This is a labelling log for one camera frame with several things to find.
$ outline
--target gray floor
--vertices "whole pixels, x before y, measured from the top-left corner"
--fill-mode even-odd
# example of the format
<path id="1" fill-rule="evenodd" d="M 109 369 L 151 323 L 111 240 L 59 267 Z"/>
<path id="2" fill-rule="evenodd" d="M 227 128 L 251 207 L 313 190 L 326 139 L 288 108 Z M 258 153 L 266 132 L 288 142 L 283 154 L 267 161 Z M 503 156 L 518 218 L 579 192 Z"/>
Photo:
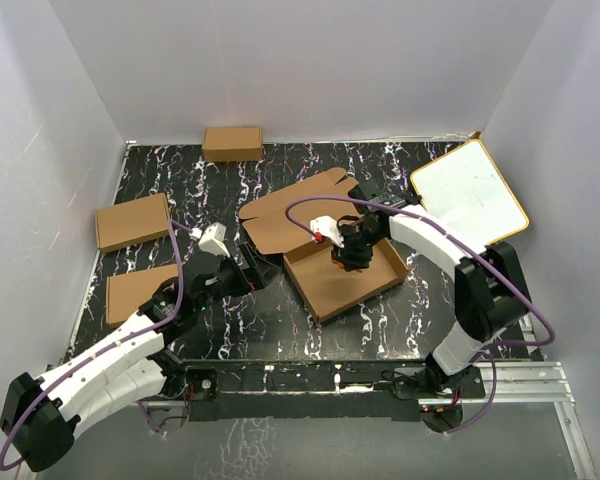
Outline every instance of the gray floor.
<path id="1" fill-rule="evenodd" d="M 467 409 L 467 415 L 475 408 Z M 576 477 L 552 404 L 496 404 L 480 422 L 448 441 L 427 433 L 422 424 L 384 419 L 188 423 L 163 441 L 149 435 L 139 410 L 129 407 L 93 427 L 39 478 Z"/>

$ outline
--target cardboard box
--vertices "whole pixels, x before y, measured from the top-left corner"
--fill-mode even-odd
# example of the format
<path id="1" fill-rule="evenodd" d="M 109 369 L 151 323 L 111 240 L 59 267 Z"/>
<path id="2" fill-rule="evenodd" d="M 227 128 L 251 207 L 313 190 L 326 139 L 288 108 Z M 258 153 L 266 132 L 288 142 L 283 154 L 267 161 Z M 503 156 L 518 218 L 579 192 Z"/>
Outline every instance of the cardboard box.
<path id="1" fill-rule="evenodd" d="M 261 253 L 284 254 L 285 269 L 318 322 L 401 283 L 407 276 L 407 266 L 387 240 L 374 247 L 368 270 L 345 272 L 331 263 L 330 243 L 314 243 L 284 215 L 294 200 L 309 195 L 347 195 L 357 183 L 344 168 L 332 168 L 249 202 L 239 212 L 244 229 Z M 321 215 L 340 218 L 358 213 L 352 204 L 320 200 L 298 205 L 293 215 L 308 225 Z"/>
<path id="2" fill-rule="evenodd" d="M 118 328 L 149 300 L 165 280 L 178 276 L 176 265 L 150 268 L 107 278 L 107 324 Z"/>
<path id="3" fill-rule="evenodd" d="M 257 127 L 207 128 L 202 154 L 208 162 L 262 160 L 262 131 Z"/>
<path id="4" fill-rule="evenodd" d="M 119 203 L 96 212 L 96 237 L 102 253 L 169 234 L 169 206 L 164 193 Z"/>

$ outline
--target white wall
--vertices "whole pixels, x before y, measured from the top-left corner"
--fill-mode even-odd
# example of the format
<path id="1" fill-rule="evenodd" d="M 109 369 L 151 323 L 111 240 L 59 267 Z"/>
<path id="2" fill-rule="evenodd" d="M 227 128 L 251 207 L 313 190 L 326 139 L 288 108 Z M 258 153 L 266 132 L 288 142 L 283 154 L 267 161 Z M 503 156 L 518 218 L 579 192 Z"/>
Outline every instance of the white wall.
<path id="1" fill-rule="evenodd" d="M 483 139 L 531 217 L 515 243 L 600 475 L 600 1 L 555 3 Z"/>
<path id="2" fill-rule="evenodd" d="M 50 0 L 126 139 L 482 130 L 551 0 Z"/>
<path id="3" fill-rule="evenodd" d="M 47 1 L 0 0 L 0 412 L 67 346 L 123 150 Z"/>

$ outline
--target cardboard flap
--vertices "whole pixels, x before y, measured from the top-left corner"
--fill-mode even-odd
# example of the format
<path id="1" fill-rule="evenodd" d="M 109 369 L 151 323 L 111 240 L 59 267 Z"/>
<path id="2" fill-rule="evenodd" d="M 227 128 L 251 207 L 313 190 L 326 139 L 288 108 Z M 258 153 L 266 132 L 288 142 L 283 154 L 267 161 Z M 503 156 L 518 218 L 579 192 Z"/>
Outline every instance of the cardboard flap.
<path id="1" fill-rule="evenodd" d="M 346 196 L 349 190 L 358 184 L 356 179 L 352 177 L 346 177 L 344 180 L 335 183 L 335 176 L 339 176 L 340 173 L 346 174 L 346 171 L 342 168 L 333 168 L 324 173 L 328 173 L 329 175 L 316 175 L 315 177 L 322 175 L 322 178 L 319 182 L 311 182 L 309 188 L 298 187 L 308 183 L 315 177 L 308 178 L 303 182 L 283 188 L 273 194 L 251 202 L 253 204 L 280 194 L 276 195 L 275 202 L 259 202 L 265 205 L 263 210 L 268 212 L 267 214 L 251 218 L 243 223 L 244 229 L 249 234 L 258 251 L 265 255 L 286 253 L 311 241 L 311 237 L 307 232 L 287 220 L 284 210 L 289 203 L 310 195 Z M 343 215 L 357 215 L 357 211 L 351 203 L 333 200 L 315 200 L 302 203 L 297 205 L 291 213 L 294 218 L 305 225 L 309 225 L 311 220 L 322 215 L 329 215 L 335 219 Z"/>
<path id="2" fill-rule="evenodd" d="M 240 220 L 249 220 L 251 218 L 263 217 L 276 210 L 282 209 L 284 213 L 286 206 L 294 200 L 322 193 L 324 190 L 336 185 L 346 176 L 347 171 L 344 168 L 330 168 L 326 172 L 318 173 L 317 175 L 306 178 L 294 185 L 276 190 L 264 197 L 257 198 L 247 203 L 240 209 L 238 215 Z"/>

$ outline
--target table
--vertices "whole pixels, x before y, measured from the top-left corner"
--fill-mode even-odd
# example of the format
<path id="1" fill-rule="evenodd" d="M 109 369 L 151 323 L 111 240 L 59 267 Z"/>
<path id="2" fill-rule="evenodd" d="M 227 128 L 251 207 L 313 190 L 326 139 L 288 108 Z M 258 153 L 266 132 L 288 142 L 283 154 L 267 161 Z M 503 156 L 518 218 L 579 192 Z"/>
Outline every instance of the table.
<path id="1" fill-rule="evenodd" d="M 245 203 L 310 175 L 341 166 L 358 180 L 374 179 L 399 194 L 409 175 L 459 145 L 456 142 L 265 145 L 262 161 L 208 163 L 200 145 L 132 146 L 127 151 L 116 203 L 165 192 L 171 214 L 190 227 L 219 221 L 232 253 L 244 239 L 238 210 Z M 178 244 L 189 269 L 215 270 L 183 232 Z M 409 267 L 394 287 L 331 321 L 312 322 L 286 275 L 265 290 L 209 308 L 170 348 L 183 360 L 388 360 L 424 358 L 451 328 L 453 286 L 442 271 L 409 247 L 396 244 Z M 111 332 L 105 322 L 106 279 L 174 262 L 168 238 L 100 255 L 71 358 Z M 519 326 L 504 338 L 522 338 Z M 502 348 L 504 358 L 527 358 L 525 348 Z"/>

